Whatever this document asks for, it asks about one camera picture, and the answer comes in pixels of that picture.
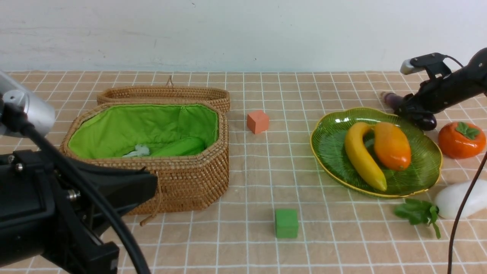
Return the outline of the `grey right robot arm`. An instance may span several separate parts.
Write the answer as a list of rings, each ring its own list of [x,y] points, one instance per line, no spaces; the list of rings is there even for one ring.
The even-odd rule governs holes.
[[[407,59],[401,66],[402,74],[426,72],[428,79],[420,84],[416,93],[393,99],[388,104],[400,117],[416,123],[431,121],[434,114],[486,93],[486,57],[487,51],[483,48],[456,71],[445,64],[447,58],[454,60],[446,54],[431,53]]]

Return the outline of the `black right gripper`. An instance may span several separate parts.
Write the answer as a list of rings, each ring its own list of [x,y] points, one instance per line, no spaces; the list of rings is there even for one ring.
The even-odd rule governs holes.
[[[413,100],[426,111],[438,114],[460,102],[463,81],[459,76],[446,76],[434,80],[426,80],[420,85]]]

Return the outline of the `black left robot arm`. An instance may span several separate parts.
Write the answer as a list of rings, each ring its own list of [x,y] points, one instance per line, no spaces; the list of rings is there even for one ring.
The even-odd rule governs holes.
[[[119,248],[110,227],[41,151],[1,156],[1,267],[42,256],[70,274],[116,274]]]

